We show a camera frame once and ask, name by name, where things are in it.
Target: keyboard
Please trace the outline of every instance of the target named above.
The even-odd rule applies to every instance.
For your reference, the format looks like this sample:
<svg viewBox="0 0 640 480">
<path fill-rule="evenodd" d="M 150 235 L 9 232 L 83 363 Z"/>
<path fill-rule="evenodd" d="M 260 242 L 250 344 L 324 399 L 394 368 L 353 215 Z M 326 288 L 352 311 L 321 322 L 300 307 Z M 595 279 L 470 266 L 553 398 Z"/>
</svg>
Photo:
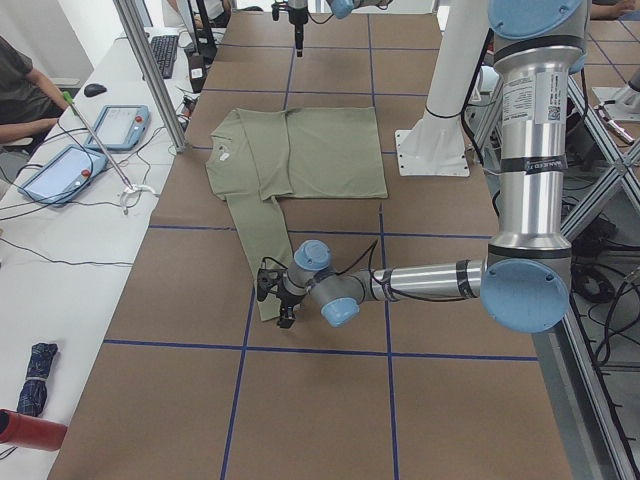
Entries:
<svg viewBox="0 0 640 480">
<path fill-rule="evenodd" d="M 178 35 L 160 35 L 151 39 L 153 53 L 162 78 L 171 78 L 178 53 Z"/>
</svg>

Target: computer mouse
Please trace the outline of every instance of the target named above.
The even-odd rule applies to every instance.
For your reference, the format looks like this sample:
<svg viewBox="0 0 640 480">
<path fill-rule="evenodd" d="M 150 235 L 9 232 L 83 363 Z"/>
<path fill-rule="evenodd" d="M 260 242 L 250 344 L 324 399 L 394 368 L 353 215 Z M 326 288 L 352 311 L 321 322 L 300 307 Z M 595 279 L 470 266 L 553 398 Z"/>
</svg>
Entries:
<svg viewBox="0 0 640 480">
<path fill-rule="evenodd" d="M 95 97 L 96 95 L 100 95 L 107 91 L 107 87 L 104 85 L 100 85 L 99 83 L 90 83 L 89 85 L 84 87 L 84 96 L 85 97 Z"/>
</svg>

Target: red bottle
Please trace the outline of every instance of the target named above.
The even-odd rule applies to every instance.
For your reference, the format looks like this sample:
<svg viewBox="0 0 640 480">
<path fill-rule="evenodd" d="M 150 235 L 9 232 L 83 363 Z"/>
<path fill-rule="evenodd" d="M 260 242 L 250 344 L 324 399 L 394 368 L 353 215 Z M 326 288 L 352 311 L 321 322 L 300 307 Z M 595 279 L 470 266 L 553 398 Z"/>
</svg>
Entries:
<svg viewBox="0 0 640 480">
<path fill-rule="evenodd" d="M 66 425 L 0 409 L 0 443 L 53 452 L 66 433 Z"/>
</svg>

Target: folded umbrella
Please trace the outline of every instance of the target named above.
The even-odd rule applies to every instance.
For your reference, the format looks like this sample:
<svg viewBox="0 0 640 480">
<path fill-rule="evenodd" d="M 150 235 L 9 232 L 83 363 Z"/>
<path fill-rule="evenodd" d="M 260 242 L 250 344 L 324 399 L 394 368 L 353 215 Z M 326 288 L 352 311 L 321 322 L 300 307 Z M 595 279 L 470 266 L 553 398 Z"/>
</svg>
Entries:
<svg viewBox="0 0 640 480">
<path fill-rule="evenodd" d="M 57 351 L 58 346 L 55 343 L 38 343 L 31 347 L 27 377 L 18 399 L 16 410 L 18 413 L 32 417 L 37 417 L 42 413 L 47 401 L 45 381 L 49 377 L 51 363 Z"/>
</svg>

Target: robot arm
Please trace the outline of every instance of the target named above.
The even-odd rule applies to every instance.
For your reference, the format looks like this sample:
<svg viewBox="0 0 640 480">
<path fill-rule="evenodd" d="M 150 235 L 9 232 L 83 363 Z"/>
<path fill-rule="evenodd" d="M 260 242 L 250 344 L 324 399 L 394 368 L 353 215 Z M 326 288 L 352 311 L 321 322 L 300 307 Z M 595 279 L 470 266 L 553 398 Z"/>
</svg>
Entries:
<svg viewBox="0 0 640 480">
<path fill-rule="evenodd" d="M 349 15 L 355 8 L 361 7 L 379 7 L 388 6 L 393 0 L 327 0 L 331 7 L 331 12 L 336 18 L 344 18 Z"/>
<path fill-rule="evenodd" d="M 469 6 L 459 1 L 453 8 L 458 5 Z M 307 294 L 334 326 L 355 316 L 364 301 L 406 298 L 479 296 L 496 321 L 521 332 L 543 331 L 562 319 L 571 263 L 571 244 L 560 233 L 567 80 L 584 61 L 589 7 L 589 0 L 490 2 L 504 89 L 502 212 L 486 261 L 338 275 L 329 248 L 305 242 L 290 266 L 265 266 L 258 274 L 258 299 L 272 292 L 282 301 L 279 326 L 291 326 L 293 309 Z"/>
<path fill-rule="evenodd" d="M 354 8 L 361 7 L 386 7 L 393 0 L 327 0 L 332 13 L 337 18 L 344 18 Z M 296 44 L 296 56 L 302 57 L 304 44 L 304 26 L 309 23 L 309 0 L 276 1 L 271 5 L 271 14 L 275 21 L 280 19 L 280 11 L 289 15 L 289 23 L 294 28 L 294 40 Z"/>
</svg>

